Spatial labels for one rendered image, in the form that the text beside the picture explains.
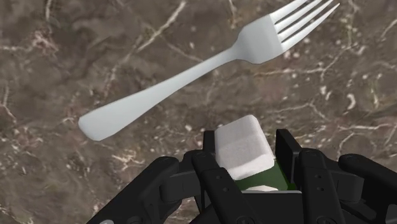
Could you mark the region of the white fork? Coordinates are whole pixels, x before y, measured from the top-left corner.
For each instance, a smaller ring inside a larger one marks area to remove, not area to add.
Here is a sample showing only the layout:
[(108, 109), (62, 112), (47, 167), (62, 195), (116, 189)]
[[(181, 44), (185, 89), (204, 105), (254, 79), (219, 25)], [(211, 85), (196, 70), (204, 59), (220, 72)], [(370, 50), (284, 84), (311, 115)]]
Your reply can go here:
[(282, 55), (320, 25), (337, 6), (334, 0), (293, 0), (245, 25), (230, 48), (152, 87), (81, 116), (78, 127), (91, 140), (102, 141), (223, 64), (234, 60), (262, 64)]

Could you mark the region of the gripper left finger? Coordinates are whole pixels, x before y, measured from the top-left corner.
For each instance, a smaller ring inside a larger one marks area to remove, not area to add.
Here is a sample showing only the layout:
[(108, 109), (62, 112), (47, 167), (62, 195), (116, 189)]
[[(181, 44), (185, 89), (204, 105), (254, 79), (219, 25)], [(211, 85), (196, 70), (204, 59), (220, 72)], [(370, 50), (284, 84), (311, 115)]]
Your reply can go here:
[(194, 197), (196, 224), (259, 224), (259, 217), (226, 169), (214, 158), (214, 132), (182, 161), (155, 159), (87, 224), (164, 224), (183, 199)]

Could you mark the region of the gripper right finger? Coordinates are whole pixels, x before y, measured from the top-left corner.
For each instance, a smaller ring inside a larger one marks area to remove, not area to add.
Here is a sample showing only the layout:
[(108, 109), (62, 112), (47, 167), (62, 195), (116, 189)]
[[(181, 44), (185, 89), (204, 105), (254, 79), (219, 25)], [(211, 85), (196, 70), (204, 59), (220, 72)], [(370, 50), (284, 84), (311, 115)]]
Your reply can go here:
[(276, 132), (275, 155), (302, 193), (305, 224), (397, 224), (397, 172), (353, 153), (331, 160), (286, 129)]

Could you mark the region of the white and green block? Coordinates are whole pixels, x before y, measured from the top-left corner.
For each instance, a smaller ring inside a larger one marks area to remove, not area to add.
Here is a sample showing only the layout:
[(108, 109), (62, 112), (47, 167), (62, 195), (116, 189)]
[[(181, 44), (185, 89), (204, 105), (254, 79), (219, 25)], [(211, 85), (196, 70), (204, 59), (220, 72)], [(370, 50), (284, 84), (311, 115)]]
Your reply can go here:
[(242, 191), (294, 190), (258, 119), (246, 115), (214, 131), (215, 158)]

